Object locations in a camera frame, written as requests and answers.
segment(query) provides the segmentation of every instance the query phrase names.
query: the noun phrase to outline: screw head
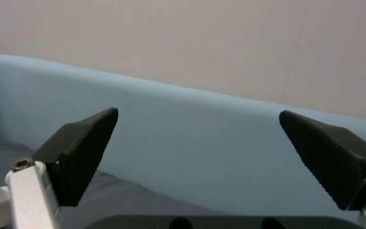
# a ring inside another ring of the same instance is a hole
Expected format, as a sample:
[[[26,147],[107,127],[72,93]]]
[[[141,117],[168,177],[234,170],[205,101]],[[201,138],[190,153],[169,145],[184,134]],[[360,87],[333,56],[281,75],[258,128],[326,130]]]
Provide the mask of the screw head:
[[[21,160],[16,161],[15,163],[13,163],[12,165],[12,172],[17,172],[17,171],[21,171],[22,169],[34,166],[35,162],[32,158],[30,157],[25,157],[22,158]]]

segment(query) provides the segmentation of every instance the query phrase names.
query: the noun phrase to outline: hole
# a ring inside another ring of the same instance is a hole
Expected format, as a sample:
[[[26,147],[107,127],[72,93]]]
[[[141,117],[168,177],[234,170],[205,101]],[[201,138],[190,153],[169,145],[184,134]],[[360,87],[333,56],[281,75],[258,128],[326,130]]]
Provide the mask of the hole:
[[[286,229],[286,227],[275,218],[266,218],[262,221],[262,229]]]
[[[193,225],[188,219],[179,217],[170,222],[169,229],[193,229]]]
[[[24,167],[28,164],[28,161],[27,160],[20,160],[16,163],[16,166],[17,167]]]

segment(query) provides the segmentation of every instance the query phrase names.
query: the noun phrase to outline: light blue surface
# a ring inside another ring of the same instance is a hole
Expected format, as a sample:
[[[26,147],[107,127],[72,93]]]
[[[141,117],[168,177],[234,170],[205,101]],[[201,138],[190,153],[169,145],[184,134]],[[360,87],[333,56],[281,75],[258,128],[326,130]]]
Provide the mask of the light blue surface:
[[[227,213],[356,219],[304,167],[278,115],[292,110],[365,140],[366,120],[0,55],[0,139],[36,149],[63,123],[110,106],[120,117],[102,171]]]

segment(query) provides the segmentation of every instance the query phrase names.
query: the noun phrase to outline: black gripper pad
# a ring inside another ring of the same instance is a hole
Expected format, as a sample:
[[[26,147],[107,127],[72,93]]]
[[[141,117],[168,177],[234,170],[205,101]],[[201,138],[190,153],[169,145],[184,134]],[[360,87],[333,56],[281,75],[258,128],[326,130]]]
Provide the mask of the black gripper pad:
[[[279,121],[305,166],[342,210],[366,202],[366,142],[351,131],[283,111]]]
[[[60,206],[77,206],[118,120],[109,108],[56,131],[32,156],[44,162]]]

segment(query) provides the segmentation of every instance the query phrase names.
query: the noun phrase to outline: gray wall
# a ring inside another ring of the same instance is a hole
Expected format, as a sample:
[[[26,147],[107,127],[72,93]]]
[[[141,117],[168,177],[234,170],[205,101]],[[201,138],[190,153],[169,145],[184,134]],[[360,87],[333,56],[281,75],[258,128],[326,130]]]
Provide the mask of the gray wall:
[[[0,53],[366,118],[366,0],[0,0]]]

